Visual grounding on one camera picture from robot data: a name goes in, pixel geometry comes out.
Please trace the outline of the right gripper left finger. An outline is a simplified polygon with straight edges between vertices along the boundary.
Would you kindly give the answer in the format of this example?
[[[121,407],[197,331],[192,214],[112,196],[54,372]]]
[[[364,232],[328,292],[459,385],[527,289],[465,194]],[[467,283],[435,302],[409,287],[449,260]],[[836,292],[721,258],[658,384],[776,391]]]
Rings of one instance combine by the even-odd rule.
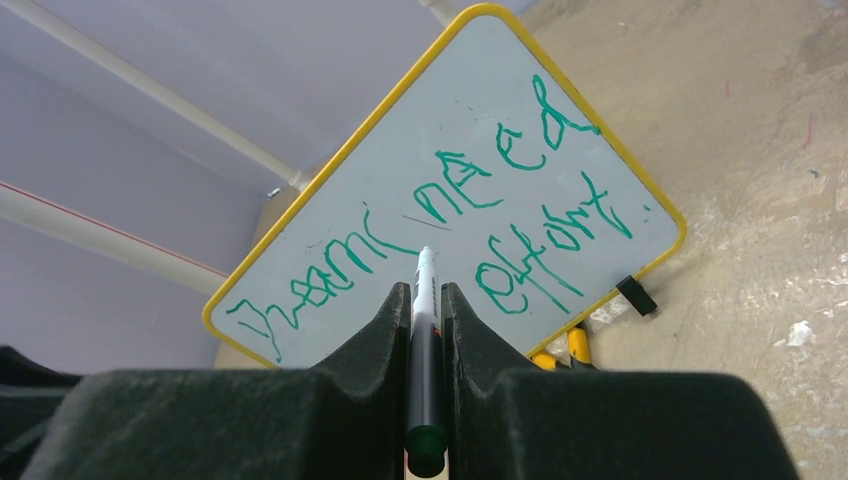
[[[26,479],[400,479],[411,291],[306,369],[119,370],[60,404]]]

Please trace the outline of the white green marker pen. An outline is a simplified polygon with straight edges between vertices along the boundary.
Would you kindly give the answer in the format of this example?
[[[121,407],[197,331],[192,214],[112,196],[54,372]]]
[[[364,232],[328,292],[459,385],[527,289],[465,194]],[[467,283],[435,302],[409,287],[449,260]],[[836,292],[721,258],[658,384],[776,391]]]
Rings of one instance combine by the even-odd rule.
[[[444,470],[448,439],[442,414],[438,275],[435,253],[428,246],[418,256],[408,366],[407,466],[415,476],[433,478]]]

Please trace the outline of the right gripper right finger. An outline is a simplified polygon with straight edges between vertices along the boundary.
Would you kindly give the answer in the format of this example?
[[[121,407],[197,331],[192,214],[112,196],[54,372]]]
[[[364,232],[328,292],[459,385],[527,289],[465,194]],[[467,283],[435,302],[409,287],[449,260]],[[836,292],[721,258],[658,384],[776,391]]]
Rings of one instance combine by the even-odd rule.
[[[794,479],[754,389],[725,374],[560,369],[442,287],[453,479]]]

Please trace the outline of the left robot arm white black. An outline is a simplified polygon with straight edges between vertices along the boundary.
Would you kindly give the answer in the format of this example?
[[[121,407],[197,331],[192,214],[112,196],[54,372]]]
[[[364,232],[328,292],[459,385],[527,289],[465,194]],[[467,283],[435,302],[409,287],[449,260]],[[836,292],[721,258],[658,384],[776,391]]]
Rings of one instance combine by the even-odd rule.
[[[1,347],[1,477],[18,479],[80,375],[54,371]]]

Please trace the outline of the yellow framed whiteboard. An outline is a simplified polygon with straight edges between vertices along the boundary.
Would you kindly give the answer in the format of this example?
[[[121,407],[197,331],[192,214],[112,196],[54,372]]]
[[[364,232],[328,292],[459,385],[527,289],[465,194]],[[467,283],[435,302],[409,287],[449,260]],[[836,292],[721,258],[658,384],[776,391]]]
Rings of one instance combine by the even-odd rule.
[[[256,361],[310,367],[413,284],[533,355],[684,243],[686,221],[507,8],[462,11],[204,308]]]

